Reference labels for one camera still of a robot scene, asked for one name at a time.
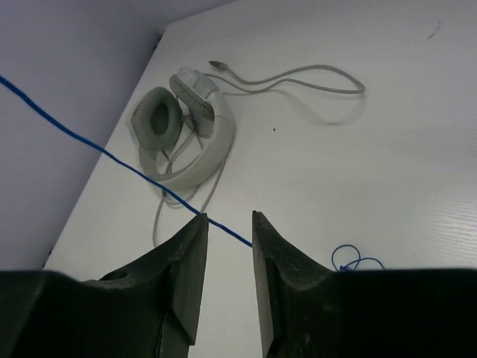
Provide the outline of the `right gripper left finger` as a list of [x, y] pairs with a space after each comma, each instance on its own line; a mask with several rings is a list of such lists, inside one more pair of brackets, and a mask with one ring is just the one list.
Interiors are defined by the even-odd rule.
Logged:
[[176, 234], [101, 278], [110, 286], [155, 290], [154, 300], [187, 345], [196, 342], [208, 248], [208, 217], [196, 215]]

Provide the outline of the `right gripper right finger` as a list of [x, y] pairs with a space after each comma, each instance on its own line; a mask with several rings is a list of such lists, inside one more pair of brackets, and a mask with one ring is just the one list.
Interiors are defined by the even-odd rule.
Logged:
[[333, 273], [252, 214], [253, 268], [264, 357], [335, 356]]

